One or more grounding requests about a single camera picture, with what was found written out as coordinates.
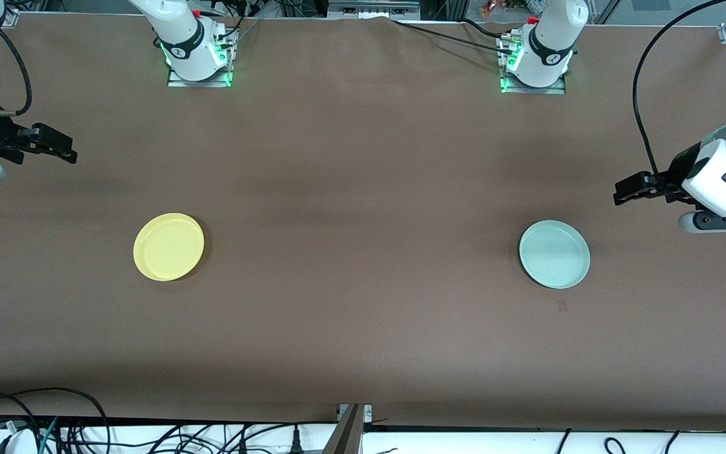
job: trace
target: blue cable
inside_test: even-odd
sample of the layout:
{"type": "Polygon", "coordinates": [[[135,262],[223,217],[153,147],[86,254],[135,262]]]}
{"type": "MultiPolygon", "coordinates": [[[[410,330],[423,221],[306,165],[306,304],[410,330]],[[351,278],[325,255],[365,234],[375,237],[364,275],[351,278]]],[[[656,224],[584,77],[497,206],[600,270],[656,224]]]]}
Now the blue cable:
{"type": "Polygon", "coordinates": [[[43,434],[43,438],[41,439],[41,445],[38,446],[38,454],[43,454],[44,449],[46,449],[47,440],[49,439],[49,434],[52,432],[52,429],[55,428],[56,422],[58,422],[57,416],[55,416],[55,419],[53,419],[52,422],[49,423],[49,428],[47,428],[47,433],[43,434]]]}

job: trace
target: white floor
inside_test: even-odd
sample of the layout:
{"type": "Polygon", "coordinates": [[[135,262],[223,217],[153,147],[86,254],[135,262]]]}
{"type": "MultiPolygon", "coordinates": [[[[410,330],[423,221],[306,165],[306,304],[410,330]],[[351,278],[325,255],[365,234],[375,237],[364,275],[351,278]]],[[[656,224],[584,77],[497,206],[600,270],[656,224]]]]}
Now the white floor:
{"type": "MultiPolygon", "coordinates": [[[[171,426],[136,426],[135,428],[113,428],[112,441],[137,445],[156,440],[167,432],[171,426]]],[[[187,426],[182,433],[193,434],[202,426],[187,426]]],[[[223,445],[241,426],[213,426],[201,434],[216,445],[223,445]]],[[[252,426],[247,434],[258,431],[265,426],[252,426]]],[[[331,435],[333,424],[312,424],[300,426],[302,448],[320,450],[331,435]]],[[[0,430],[0,442],[9,432],[0,430]]],[[[87,441],[104,441],[105,432],[97,428],[86,429],[87,441]]],[[[613,436],[623,443],[628,454],[661,454],[671,434],[664,432],[573,432],[567,439],[562,454],[607,454],[603,440],[613,436]]],[[[262,434],[248,440],[248,449],[264,448],[273,454],[286,454],[291,450],[293,437],[292,428],[282,428],[262,434]]],[[[363,436],[363,454],[378,454],[397,448],[395,454],[450,454],[473,452],[483,454],[554,454],[562,439],[559,432],[435,432],[435,433],[388,433],[371,432],[363,436]]],[[[159,449],[174,449],[178,440],[170,441],[159,449]]],[[[54,446],[49,443],[52,452],[54,446]]],[[[611,445],[613,454],[621,454],[616,446],[611,445]]],[[[94,452],[104,453],[104,446],[92,446],[94,452]]],[[[198,452],[196,446],[190,445],[188,451],[198,452]]],[[[8,454],[35,454],[35,442],[26,432],[20,432],[11,440],[8,454]]],[[[114,446],[112,454],[145,454],[148,446],[143,448],[118,448],[114,446]]],[[[675,440],[671,454],[719,454],[726,453],[726,434],[681,433],[675,440]]],[[[199,454],[208,454],[207,450],[199,454]]]]}

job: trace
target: brown table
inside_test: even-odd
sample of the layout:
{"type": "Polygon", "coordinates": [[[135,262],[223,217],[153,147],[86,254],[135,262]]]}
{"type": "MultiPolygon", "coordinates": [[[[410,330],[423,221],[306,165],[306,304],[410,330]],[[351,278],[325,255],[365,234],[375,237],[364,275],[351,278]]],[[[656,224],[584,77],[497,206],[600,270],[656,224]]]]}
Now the brown table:
{"type": "MultiPolygon", "coordinates": [[[[80,159],[31,155],[0,182],[0,390],[83,388],[126,417],[355,400],[392,424],[726,429],[726,235],[680,231],[684,205],[613,206],[647,166],[630,90],[655,30],[589,26],[568,94],[539,96],[501,94],[488,51],[387,20],[265,20],[233,87],[187,90],[164,86],[142,17],[23,15],[22,122],[80,159]],[[208,230],[183,281],[133,265],[164,212],[208,230]],[[590,245],[575,288],[519,265],[548,218],[590,245]]],[[[0,104],[22,100],[0,41],[0,104]]],[[[725,123],[714,29],[664,38],[640,103],[662,166],[725,123]]]]}

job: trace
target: light green plate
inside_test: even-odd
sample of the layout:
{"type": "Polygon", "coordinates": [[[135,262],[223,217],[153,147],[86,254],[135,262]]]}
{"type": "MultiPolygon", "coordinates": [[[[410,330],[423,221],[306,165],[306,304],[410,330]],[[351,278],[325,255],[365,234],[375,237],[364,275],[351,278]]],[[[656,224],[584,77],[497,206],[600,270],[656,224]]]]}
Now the light green plate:
{"type": "Polygon", "coordinates": [[[582,235],[559,221],[540,221],[519,240],[519,260],[534,281],[550,288],[582,282],[590,269],[590,250],[582,235]]]}

